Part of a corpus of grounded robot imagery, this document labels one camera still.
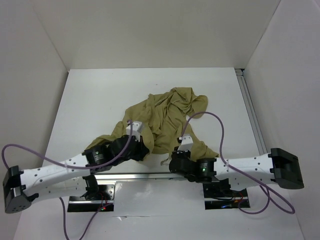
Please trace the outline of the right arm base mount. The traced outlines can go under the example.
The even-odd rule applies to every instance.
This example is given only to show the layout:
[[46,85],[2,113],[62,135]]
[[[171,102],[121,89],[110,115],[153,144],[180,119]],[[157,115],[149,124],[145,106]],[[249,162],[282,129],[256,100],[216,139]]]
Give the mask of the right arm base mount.
[[220,182],[203,183],[202,187],[205,210],[237,209],[239,203],[242,208],[251,207],[246,189],[231,190],[226,184]]

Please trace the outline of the khaki zip-up jacket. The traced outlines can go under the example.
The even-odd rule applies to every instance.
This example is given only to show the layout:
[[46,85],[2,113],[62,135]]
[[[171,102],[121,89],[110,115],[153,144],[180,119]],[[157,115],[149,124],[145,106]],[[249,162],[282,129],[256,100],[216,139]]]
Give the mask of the khaki zip-up jacket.
[[143,142],[152,154],[170,154],[178,145],[177,138],[186,133],[193,140],[192,161],[216,158],[219,154],[199,140],[187,123],[187,117],[195,113],[198,113],[197,118],[202,117],[208,102],[207,96],[195,95],[191,87],[174,87],[162,94],[149,94],[146,100],[125,110],[123,119],[115,125],[111,134],[98,136],[88,148],[122,137],[126,133],[127,121],[132,120],[142,122]]

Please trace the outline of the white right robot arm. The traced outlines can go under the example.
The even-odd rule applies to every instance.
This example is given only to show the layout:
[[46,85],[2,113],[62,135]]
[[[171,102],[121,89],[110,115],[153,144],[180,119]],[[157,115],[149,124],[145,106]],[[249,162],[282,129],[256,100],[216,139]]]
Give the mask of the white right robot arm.
[[298,157],[281,148],[272,148],[270,153],[256,157],[226,161],[219,157],[192,161],[190,156],[190,151],[174,151],[169,164],[170,172],[190,182],[219,182],[218,190],[223,196],[262,184],[277,184],[288,190],[304,188]]

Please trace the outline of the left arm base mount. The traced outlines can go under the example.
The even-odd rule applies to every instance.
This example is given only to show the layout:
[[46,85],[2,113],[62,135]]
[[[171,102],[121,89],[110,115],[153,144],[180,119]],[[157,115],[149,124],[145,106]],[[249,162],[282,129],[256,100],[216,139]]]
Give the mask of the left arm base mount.
[[116,182],[98,180],[94,175],[83,177],[84,193],[70,196],[68,213],[113,212]]

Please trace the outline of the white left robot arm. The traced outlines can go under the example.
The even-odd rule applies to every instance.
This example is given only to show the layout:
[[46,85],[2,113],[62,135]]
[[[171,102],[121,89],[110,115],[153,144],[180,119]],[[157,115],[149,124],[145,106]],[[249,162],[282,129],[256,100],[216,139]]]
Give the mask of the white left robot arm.
[[95,174],[128,160],[142,161],[149,152],[142,139],[124,135],[58,164],[24,170],[10,167],[2,182],[4,211],[18,213],[34,203],[59,197],[92,200],[101,192]]

